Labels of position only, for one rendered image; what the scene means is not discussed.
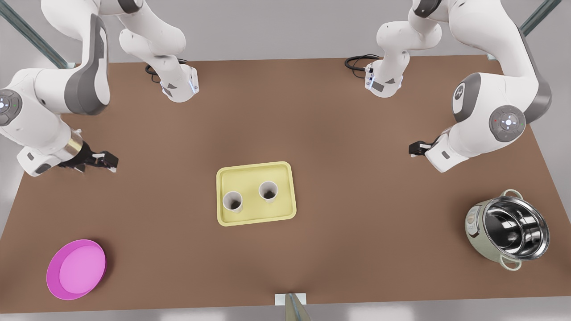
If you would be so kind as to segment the yellow rectangular tray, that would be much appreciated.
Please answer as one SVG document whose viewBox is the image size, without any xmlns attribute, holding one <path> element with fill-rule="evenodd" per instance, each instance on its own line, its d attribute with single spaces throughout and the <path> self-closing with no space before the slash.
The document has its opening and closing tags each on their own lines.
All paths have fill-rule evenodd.
<svg viewBox="0 0 571 321">
<path fill-rule="evenodd" d="M 258 193 L 264 181 L 273 181 L 278 186 L 273 203 L 265 202 Z M 242 195 L 240 213 L 223 207 L 222 199 L 229 191 Z M 217 220 L 224 227 L 291 219 L 297 213 L 291 166 L 287 162 L 269 162 L 223 167 L 216 174 L 216 201 Z"/>
</svg>

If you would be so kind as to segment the white IKEA cup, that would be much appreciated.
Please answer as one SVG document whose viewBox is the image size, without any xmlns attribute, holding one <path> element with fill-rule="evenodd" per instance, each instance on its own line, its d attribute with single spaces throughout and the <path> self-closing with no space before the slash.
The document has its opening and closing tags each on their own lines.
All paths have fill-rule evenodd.
<svg viewBox="0 0 571 321">
<path fill-rule="evenodd" d="M 259 185 L 258 193 L 267 203 L 273 203 L 279 192 L 279 187 L 273 181 L 264 181 Z"/>
<path fill-rule="evenodd" d="M 243 209 L 243 197 L 237 191 L 229 191 L 222 199 L 223 207 L 233 213 L 240 213 Z"/>
</svg>

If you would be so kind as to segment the pink round plate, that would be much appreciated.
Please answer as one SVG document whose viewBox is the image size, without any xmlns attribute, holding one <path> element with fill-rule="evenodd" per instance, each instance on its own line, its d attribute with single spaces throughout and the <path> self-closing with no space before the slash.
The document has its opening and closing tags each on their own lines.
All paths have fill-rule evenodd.
<svg viewBox="0 0 571 321">
<path fill-rule="evenodd" d="M 61 300 L 75 300 L 94 290 L 108 261 L 102 247 L 88 239 L 74 240 L 51 259 L 46 272 L 49 292 Z"/>
</svg>

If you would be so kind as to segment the stainless steel pot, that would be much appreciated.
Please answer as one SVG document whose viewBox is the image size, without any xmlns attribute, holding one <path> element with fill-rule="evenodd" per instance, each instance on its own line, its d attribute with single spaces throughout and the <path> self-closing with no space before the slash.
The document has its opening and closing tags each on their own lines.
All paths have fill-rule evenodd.
<svg viewBox="0 0 571 321">
<path fill-rule="evenodd" d="M 544 217 L 515 189 L 472 206 L 463 225 L 473 248 L 510 272 L 540 258 L 550 244 Z"/>
</svg>

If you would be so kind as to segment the silver frame post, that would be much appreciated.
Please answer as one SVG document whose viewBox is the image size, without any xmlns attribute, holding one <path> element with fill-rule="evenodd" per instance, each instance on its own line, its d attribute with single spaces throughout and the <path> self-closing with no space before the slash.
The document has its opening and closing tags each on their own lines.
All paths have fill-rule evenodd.
<svg viewBox="0 0 571 321">
<path fill-rule="evenodd" d="M 562 0 L 543 0 L 536 10 L 519 27 L 522 34 L 528 36 L 559 4 Z"/>
<path fill-rule="evenodd" d="M 29 41 L 44 57 L 59 69 L 72 69 L 75 63 L 67 62 L 49 43 L 43 39 L 6 0 L 0 0 L 0 16 L 20 35 Z"/>
<path fill-rule="evenodd" d="M 275 294 L 274 305 L 283 305 L 285 308 L 285 321 L 311 321 L 306 311 L 306 293 Z"/>
</svg>

